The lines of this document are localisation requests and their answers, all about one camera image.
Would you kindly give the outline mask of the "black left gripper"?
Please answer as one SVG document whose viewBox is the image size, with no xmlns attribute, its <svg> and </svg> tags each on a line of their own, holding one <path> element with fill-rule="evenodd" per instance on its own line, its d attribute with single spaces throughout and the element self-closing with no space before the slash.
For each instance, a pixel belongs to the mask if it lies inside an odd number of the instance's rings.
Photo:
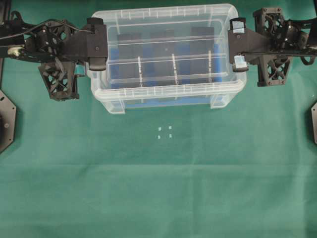
<svg viewBox="0 0 317 238">
<path fill-rule="evenodd" d="M 90 17 L 82 29 L 67 21 L 48 22 L 28 37 L 23 59 L 38 62 L 49 98 L 56 101 L 79 99 L 76 66 L 91 71 L 106 70 L 108 58 L 106 25 Z"/>
</svg>

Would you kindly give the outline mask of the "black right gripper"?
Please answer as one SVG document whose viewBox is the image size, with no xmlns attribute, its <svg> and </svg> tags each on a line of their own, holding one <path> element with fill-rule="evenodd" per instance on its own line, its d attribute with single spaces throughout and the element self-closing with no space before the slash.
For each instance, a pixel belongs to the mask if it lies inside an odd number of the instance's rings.
<svg viewBox="0 0 317 238">
<path fill-rule="evenodd" d="M 253 13 L 255 30 L 246 18 L 230 19 L 229 62 L 233 72 L 257 66 L 259 87 L 284 85 L 292 59 L 310 64 L 309 20 L 286 20 L 280 8 L 261 8 Z"/>
</svg>

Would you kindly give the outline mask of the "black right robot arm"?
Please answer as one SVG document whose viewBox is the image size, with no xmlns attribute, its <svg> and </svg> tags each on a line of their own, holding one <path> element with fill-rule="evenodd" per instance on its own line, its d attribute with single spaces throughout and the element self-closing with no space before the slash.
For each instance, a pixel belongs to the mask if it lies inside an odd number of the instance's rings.
<svg viewBox="0 0 317 238">
<path fill-rule="evenodd" d="M 291 60 L 299 57 L 312 65 L 317 57 L 317 20 L 285 19 L 281 8 L 261 8 L 253 13 L 255 30 L 242 17 L 230 20 L 229 62 L 234 72 L 258 69 L 259 87 L 284 85 Z"/>
</svg>

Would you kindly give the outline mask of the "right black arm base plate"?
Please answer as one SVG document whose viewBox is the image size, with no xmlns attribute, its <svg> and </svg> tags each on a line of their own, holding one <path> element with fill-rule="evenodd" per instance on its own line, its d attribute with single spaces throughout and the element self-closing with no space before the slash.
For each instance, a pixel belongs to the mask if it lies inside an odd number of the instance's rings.
<svg viewBox="0 0 317 238">
<path fill-rule="evenodd" d="M 317 144 L 317 102 L 311 107 L 314 143 Z"/>
</svg>

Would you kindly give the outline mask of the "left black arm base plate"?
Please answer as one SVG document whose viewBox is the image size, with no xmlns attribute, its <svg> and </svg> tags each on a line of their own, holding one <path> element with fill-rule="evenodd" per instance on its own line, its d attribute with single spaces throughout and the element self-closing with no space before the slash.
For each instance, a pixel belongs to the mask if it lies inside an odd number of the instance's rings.
<svg viewBox="0 0 317 238">
<path fill-rule="evenodd" d="M 13 141 L 15 133 L 16 105 L 0 91 L 0 152 L 2 153 Z"/>
</svg>

